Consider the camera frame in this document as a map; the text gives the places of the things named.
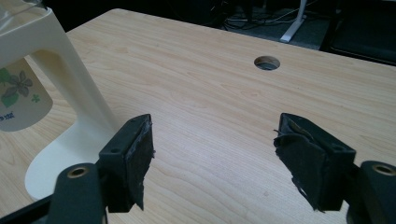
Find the cream plastic stand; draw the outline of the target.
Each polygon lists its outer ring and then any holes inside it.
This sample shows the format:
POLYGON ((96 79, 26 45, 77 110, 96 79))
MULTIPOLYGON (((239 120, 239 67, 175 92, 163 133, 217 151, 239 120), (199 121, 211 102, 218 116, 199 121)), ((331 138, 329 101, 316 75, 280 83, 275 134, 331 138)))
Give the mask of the cream plastic stand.
POLYGON ((57 176, 69 166, 99 159, 99 151, 120 128, 102 94, 53 11, 0 32, 0 69, 31 57, 77 114, 75 123, 33 159, 25 175, 29 195, 51 195, 57 176))

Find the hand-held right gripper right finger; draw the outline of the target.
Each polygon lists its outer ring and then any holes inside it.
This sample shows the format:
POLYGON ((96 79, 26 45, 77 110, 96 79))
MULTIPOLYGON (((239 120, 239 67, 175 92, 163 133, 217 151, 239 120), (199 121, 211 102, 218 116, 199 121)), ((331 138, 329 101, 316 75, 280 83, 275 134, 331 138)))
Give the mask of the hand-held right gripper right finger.
POLYGON ((345 176, 356 151, 303 117, 280 115, 276 155, 292 175, 297 190, 315 210, 337 211, 344 200, 345 176))

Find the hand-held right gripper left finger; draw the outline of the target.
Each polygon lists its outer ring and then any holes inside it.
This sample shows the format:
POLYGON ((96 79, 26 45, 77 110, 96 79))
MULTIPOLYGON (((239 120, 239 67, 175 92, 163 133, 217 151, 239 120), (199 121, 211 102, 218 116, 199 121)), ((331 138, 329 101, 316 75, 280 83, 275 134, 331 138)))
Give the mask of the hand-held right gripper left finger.
POLYGON ((135 204, 144 209, 144 179, 154 154, 150 114, 129 119, 100 151, 99 174, 110 213, 128 213, 135 204))

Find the clear plastic container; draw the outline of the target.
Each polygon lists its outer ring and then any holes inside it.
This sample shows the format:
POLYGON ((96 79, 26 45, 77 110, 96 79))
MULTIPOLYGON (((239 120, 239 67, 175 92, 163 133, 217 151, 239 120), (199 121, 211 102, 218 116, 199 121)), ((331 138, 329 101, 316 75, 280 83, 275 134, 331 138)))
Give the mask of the clear plastic container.
POLYGON ((0 0, 0 32, 39 19, 47 12, 42 0, 0 0))

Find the white metal desk leg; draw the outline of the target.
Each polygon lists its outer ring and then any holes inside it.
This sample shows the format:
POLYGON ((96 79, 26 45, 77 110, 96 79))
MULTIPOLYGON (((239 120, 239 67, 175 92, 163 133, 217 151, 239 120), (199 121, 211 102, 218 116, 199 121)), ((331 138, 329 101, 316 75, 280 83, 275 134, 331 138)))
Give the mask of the white metal desk leg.
POLYGON ((304 23, 304 10, 307 5, 308 0, 300 0, 300 6, 298 9, 297 17, 295 21, 291 24, 289 29, 280 38, 283 43, 289 43, 294 35, 297 33, 301 25, 304 23))

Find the white cup with flower print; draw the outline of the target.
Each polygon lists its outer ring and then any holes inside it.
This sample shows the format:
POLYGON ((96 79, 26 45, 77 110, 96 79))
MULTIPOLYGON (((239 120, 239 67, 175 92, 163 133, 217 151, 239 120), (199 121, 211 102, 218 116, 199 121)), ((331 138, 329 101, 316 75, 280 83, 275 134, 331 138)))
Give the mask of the white cup with flower print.
POLYGON ((0 131, 28 128, 42 120, 52 105, 52 99, 25 59, 0 69, 0 131))

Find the dark furniture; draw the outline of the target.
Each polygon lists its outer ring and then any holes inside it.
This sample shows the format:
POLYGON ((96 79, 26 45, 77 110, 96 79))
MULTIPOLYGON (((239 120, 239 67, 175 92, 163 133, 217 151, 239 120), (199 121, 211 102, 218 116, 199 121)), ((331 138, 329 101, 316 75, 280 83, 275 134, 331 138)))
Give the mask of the dark furniture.
POLYGON ((321 51, 396 66, 396 0, 338 0, 321 51))

